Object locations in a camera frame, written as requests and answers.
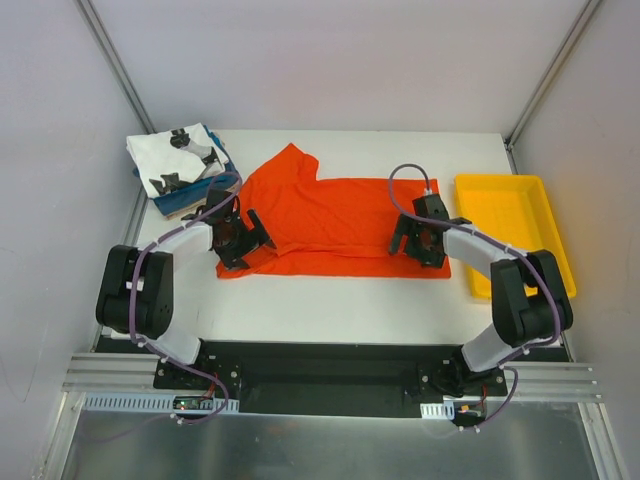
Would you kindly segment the orange t shirt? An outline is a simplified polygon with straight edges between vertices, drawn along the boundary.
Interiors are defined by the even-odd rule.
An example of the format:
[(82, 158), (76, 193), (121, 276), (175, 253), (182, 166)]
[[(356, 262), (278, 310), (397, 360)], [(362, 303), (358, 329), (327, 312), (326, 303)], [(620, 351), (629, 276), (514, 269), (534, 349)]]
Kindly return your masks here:
[(451, 267), (422, 267), (388, 252), (402, 209), (436, 181), (319, 179), (318, 160), (289, 144), (244, 182), (243, 210), (255, 209), (277, 248), (246, 257), (247, 270), (216, 267), (221, 280), (251, 274), (444, 280)]

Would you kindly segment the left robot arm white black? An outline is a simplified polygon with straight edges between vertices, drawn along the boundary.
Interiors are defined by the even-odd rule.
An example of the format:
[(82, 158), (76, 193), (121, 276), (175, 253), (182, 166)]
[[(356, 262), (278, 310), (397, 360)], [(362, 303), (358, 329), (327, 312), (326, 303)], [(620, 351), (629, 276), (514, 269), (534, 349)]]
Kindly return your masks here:
[(256, 210), (242, 213), (236, 193), (213, 189), (180, 226), (146, 246), (110, 249), (96, 320), (169, 363), (188, 388), (218, 386), (205, 341), (173, 323), (174, 274), (205, 252), (214, 252), (228, 271), (247, 270), (246, 257), (263, 246), (274, 249), (276, 244)]

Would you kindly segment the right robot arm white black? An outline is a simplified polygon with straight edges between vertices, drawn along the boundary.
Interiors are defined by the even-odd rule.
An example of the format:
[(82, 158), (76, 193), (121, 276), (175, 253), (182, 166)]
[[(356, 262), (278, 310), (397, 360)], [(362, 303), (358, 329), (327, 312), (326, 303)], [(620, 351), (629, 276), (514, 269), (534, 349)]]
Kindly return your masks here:
[(429, 375), (436, 391), (453, 397), (473, 394), (505, 363), (554, 343), (572, 326), (572, 308), (553, 253), (517, 249), (465, 218), (451, 218), (438, 194), (414, 199), (413, 208), (412, 213), (400, 211), (389, 253), (403, 253), (429, 268), (456, 259), (488, 279), (491, 289), (491, 324)]

